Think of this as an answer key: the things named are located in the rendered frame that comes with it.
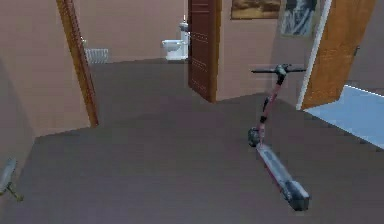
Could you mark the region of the dark brown room door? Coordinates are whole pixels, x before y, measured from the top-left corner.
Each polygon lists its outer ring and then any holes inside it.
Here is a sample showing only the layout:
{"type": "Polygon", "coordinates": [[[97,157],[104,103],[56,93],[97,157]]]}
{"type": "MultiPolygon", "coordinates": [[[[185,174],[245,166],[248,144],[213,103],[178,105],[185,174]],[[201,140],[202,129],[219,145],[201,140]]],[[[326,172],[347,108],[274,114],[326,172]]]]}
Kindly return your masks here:
{"type": "Polygon", "coordinates": [[[188,0],[188,85],[216,102],[222,0],[188,0]]]}

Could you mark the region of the white toilet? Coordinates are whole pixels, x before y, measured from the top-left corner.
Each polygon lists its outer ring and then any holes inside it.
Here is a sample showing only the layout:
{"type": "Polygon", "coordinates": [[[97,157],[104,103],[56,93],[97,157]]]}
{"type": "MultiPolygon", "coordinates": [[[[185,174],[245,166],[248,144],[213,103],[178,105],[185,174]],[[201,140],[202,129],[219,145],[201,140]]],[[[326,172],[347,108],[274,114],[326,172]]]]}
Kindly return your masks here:
{"type": "Polygon", "coordinates": [[[188,23],[183,21],[179,24],[180,38],[173,40],[163,40],[162,47],[166,51],[165,58],[171,60],[185,60],[188,58],[188,48],[190,32],[188,23]]]}

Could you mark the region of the red and grey kick scooter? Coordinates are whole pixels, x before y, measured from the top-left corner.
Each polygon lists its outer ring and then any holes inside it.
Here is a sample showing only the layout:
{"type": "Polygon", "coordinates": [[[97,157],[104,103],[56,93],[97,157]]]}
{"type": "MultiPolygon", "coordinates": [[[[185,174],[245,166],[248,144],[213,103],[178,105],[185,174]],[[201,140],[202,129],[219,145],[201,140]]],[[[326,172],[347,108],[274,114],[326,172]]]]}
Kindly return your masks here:
{"type": "Polygon", "coordinates": [[[294,211],[306,211],[309,208],[311,196],[303,186],[290,175],[271,147],[265,143],[265,127],[268,114],[286,76],[292,72],[304,71],[305,68],[292,68],[291,64],[277,64],[274,68],[252,70],[252,73],[274,73],[277,75],[277,81],[271,95],[265,98],[258,125],[250,128],[247,133],[248,144],[256,149],[266,170],[278,186],[283,198],[294,211]]]}

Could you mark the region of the white ribbed radiator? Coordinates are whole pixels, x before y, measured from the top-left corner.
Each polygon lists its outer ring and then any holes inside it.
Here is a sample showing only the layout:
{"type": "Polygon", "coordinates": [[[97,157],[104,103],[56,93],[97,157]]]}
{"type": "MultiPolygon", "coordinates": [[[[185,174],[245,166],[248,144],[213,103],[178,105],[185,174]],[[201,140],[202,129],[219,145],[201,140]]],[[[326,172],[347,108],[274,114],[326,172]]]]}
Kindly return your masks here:
{"type": "Polygon", "coordinates": [[[90,64],[104,64],[109,58],[109,50],[106,48],[86,48],[85,54],[90,64]]]}

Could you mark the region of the brown framed landscape picture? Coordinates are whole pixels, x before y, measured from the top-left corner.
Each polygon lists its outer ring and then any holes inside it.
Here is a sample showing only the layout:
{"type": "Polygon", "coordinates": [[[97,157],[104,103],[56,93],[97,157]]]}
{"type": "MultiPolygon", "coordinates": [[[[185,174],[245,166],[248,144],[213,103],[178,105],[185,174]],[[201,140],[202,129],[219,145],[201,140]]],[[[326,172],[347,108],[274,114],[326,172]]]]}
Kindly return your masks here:
{"type": "Polygon", "coordinates": [[[233,20],[277,19],[281,0],[232,0],[233,20]]]}

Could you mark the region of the grey framed picture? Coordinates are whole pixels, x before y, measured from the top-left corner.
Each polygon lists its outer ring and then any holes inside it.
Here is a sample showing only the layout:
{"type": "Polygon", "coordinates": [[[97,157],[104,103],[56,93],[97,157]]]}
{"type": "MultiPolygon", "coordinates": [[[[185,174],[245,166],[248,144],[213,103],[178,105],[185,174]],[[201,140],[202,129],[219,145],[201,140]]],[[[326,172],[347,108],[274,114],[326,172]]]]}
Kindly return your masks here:
{"type": "Polygon", "coordinates": [[[312,31],[317,0],[286,0],[280,33],[284,36],[306,37],[312,31]]]}

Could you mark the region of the orange wooden room door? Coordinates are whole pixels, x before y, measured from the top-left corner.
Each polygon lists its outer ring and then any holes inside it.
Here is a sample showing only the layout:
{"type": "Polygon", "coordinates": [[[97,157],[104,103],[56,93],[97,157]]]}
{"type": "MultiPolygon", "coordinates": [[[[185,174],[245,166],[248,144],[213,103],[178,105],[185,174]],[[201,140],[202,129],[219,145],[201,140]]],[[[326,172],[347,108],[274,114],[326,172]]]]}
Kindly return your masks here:
{"type": "Polygon", "coordinates": [[[305,110],[337,101],[377,0],[326,0],[296,104],[305,110]]]}

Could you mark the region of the grey flat board on leg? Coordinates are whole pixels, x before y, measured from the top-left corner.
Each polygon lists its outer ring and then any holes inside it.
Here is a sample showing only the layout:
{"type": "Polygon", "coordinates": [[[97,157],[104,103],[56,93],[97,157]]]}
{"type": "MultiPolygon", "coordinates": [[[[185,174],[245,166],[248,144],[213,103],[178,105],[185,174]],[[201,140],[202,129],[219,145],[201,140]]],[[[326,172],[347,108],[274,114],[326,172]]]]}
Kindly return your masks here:
{"type": "Polygon", "coordinates": [[[6,192],[8,192],[16,199],[17,202],[21,202],[24,200],[24,196],[16,192],[15,186],[12,182],[16,166],[16,159],[9,158],[7,160],[3,173],[0,175],[0,196],[3,196],[6,192]]]}

